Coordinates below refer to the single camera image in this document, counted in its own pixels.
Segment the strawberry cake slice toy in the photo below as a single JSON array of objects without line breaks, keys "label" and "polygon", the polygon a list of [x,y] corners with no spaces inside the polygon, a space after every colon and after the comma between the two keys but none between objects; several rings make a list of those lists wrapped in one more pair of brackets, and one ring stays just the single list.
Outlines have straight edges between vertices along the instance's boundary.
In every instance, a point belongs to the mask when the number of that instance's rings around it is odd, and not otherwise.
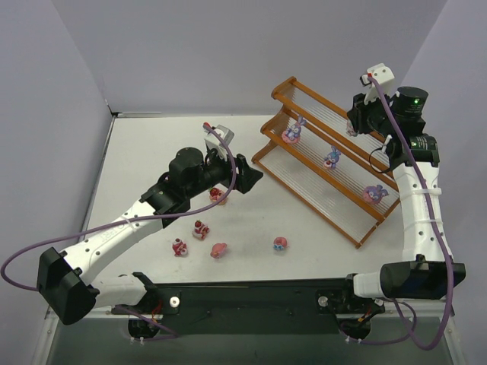
[{"label": "strawberry cake slice toy", "polygon": [[204,224],[201,220],[197,220],[194,223],[192,235],[198,240],[204,240],[210,232],[207,224]]}]

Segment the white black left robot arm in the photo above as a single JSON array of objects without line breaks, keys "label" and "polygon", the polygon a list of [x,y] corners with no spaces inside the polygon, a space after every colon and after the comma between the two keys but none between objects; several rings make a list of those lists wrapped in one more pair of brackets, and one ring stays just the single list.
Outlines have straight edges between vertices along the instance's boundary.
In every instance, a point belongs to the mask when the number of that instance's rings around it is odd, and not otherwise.
[{"label": "white black left robot arm", "polygon": [[192,198],[221,184],[245,194],[262,179],[245,156],[221,157],[215,149],[205,154],[183,148],[169,170],[142,194],[112,227],[61,252],[44,251],[39,260],[37,290],[61,322],[71,325],[99,306],[134,306],[148,292],[142,275],[120,275],[102,281],[98,275],[116,258],[147,236],[168,227],[190,209]]}]

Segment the pink pig clear cup toy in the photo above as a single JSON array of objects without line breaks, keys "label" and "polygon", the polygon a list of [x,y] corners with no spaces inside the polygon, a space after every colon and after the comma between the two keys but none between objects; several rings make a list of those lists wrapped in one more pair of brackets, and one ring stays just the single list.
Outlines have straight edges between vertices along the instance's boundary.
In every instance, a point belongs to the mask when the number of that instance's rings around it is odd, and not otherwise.
[{"label": "pink pig clear cup toy", "polygon": [[358,133],[355,131],[354,126],[350,120],[346,123],[346,132],[351,137],[356,137]]}]

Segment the pink pig bow toy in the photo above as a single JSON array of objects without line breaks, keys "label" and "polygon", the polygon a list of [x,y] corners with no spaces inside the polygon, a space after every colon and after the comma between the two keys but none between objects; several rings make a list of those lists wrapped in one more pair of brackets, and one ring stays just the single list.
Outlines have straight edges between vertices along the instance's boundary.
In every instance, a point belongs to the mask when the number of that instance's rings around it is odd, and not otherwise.
[{"label": "pink pig bow toy", "polygon": [[210,256],[213,259],[221,258],[225,254],[227,247],[226,243],[216,243],[211,249]]}]

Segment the purple bunny sitting donut toy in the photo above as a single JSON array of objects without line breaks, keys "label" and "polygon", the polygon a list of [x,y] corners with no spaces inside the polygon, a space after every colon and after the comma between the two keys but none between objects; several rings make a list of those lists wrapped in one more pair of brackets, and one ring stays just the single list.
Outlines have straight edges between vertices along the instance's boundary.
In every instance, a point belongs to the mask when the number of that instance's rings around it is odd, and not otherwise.
[{"label": "purple bunny sitting donut toy", "polygon": [[301,130],[307,123],[307,120],[303,116],[299,116],[298,120],[288,126],[286,130],[281,134],[282,140],[286,144],[297,144],[301,140]]}]

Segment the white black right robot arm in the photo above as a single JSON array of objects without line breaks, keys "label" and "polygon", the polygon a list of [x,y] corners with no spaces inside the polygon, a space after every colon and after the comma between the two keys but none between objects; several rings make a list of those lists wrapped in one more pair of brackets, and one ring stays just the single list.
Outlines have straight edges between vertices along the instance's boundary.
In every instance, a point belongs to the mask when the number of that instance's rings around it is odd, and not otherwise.
[{"label": "white black right robot arm", "polygon": [[376,87],[353,98],[347,116],[354,132],[376,132],[384,146],[388,170],[399,189],[403,217],[403,256],[373,274],[353,277],[355,296],[387,299],[451,299],[466,277],[464,264],[454,262],[441,219],[438,185],[439,150],[424,133],[422,110],[428,94],[417,87],[400,87],[381,96]]}]

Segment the small purple bunny cupcake toy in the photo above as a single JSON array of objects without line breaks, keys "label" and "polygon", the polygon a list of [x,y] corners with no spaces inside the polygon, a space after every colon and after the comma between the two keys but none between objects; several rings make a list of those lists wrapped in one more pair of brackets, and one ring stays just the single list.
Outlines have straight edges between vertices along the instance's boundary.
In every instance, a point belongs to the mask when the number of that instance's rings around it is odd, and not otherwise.
[{"label": "small purple bunny cupcake toy", "polygon": [[335,147],[331,147],[331,151],[324,157],[323,167],[328,170],[334,170],[339,162],[341,152]]}]

